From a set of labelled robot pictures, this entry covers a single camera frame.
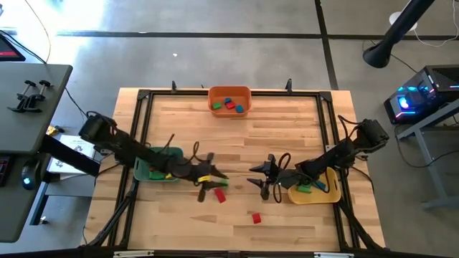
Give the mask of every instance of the red block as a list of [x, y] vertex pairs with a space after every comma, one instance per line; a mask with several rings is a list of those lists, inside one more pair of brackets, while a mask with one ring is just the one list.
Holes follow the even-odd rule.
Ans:
[[236, 107], [236, 104], [234, 102], [228, 102], [226, 104], [224, 104], [227, 106], [227, 109], [233, 109]]
[[217, 196], [217, 199], [220, 203], [226, 201], [227, 199], [224, 197], [224, 193], [220, 188], [215, 188], [214, 193]]
[[261, 216], [260, 214], [252, 214], [252, 219], [254, 224], [261, 223]]

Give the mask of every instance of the computer mouse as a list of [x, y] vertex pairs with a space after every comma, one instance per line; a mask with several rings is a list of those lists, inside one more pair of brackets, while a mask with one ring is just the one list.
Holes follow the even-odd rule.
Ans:
[[24, 164], [21, 172], [22, 187], [24, 187], [24, 189], [35, 189], [39, 178], [39, 166], [40, 160], [37, 158], [31, 158]]

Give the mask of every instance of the blue block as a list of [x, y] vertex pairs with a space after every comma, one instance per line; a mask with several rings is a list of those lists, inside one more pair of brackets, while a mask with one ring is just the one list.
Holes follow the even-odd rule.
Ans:
[[236, 106], [236, 112], [243, 113], [244, 112], [244, 108], [241, 105], [237, 105]]

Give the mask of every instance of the white cable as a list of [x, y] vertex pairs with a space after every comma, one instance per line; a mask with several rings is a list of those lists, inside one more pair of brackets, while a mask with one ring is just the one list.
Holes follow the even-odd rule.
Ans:
[[449, 42], [449, 41], [451, 41], [451, 40], [457, 39], [457, 38], [459, 37], [459, 26], [458, 26], [458, 24], [456, 23], [456, 5], [455, 5], [455, 0], [453, 0], [453, 23], [454, 23], [454, 26], [456, 27], [456, 36], [453, 37], [453, 38], [451, 38], [451, 39], [446, 39], [442, 44], [439, 44], [439, 45], [432, 45], [432, 44], [423, 42], [423, 41], [419, 38], [419, 36], [417, 35], [416, 29], [414, 29], [415, 35], [416, 35], [416, 37], [417, 37], [417, 40], [419, 40], [419, 42], [423, 43], [424, 45], [431, 46], [431, 47], [442, 47], [446, 42]]
[[48, 63], [48, 60], [49, 60], [49, 56], [51, 55], [51, 39], [49, 38], [49, 34], [48, 34], [48, 31], [46, 30], [46, 27], [43, 25], [43, 22], [42, 20], [38, 17], [37, 13], [35, 12], [35, 10], [32, 8], [32, 6], [29, 4], [29, 2], [27, 0], [24, 0], [26, 2], [26, 4], [29, 6], [30, 10], [32, 10], [32, 12], [34, 13], [35, 17], [38, 19], [38, 21], [40, 22], [40, 24], [42, 25], [43, 27], [43, 30], [44, 30], [44, 33], [46, 33], [46, 38], [48, 38], [48, 56], [46, 57], [46, 63]]

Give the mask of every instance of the orange bowl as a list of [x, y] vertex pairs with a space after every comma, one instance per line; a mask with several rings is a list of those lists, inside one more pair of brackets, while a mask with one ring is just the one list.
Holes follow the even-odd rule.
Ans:
[[[236, 108], [227, 109], [224, 105], [224, 99], [227, 97], [230, 97], [236, 105], [241, 105], [244, 112], [238, 113]], [[217, 110], [212, 108], [212, 105], [216, 102], [222, 105]], [[252, 93], [247, 86], [214, 86], [209, 89], [207, 104], [212, 114], [218, 118], [240, 118], [249, 112], [252, 104]]]

